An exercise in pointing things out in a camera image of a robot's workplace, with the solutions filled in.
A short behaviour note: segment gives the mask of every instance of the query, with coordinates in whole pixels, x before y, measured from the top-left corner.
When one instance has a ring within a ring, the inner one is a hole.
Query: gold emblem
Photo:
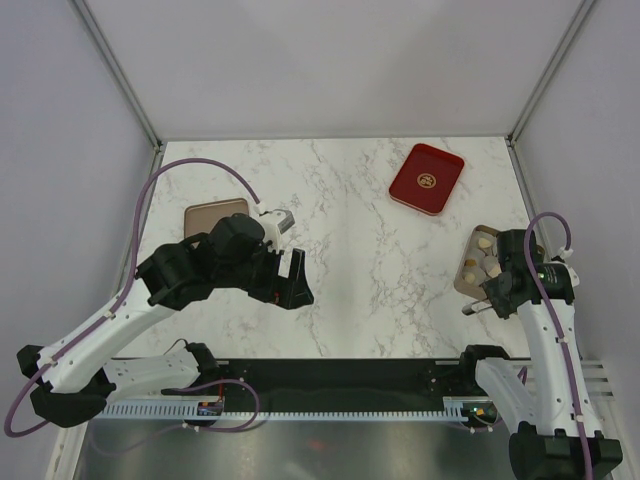
[[[418,185],[422,188],[433,188],[436,186],[436,177],[430,173],[421,173],[418,175]]]

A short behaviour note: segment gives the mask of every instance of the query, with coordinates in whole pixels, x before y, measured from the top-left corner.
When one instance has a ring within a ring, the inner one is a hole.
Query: white marble tabletop
[[[460,155],[466,165],[444,211],[430,217],[396,203],[388,188],[414,144]],[[270,208],[293,211],[286,234],[307,252],[315,304],[285,311],[246,293],[216,290],[151,328],[125,350],[159,355],[176,338],[218,358],[457,357],[473,343],[528,356],[520,322],[493,312],[465,317],[453,278],[474,226],[527,224],[502,138],[171,142],[163,163],[207,157],[237,169]],[[183,238],[194,204],[246,197],[224,171],[185,165],[159,180],[140,258]]]

